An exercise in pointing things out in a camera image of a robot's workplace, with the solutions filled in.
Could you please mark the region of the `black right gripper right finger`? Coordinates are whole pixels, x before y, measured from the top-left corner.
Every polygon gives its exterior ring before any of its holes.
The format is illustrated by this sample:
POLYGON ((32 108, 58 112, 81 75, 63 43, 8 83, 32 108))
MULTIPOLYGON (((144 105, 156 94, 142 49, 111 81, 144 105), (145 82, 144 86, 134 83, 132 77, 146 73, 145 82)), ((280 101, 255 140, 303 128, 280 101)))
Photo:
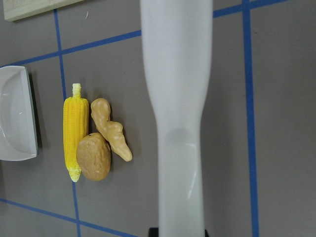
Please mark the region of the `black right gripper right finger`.
POLYGON ((210 235, 206 229, 204 230, 204 233, 205 233, 205 237, 210 237, 210 235))

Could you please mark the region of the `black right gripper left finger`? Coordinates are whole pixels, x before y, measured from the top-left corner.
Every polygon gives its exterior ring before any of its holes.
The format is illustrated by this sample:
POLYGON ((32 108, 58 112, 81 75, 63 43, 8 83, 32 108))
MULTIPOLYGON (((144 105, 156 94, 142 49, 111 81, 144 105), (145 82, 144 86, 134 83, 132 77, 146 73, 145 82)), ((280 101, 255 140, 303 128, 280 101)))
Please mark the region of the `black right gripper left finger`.
POLYGON ((148 237, 159 237, 158 227, 151 227, 148 231, 148 237))

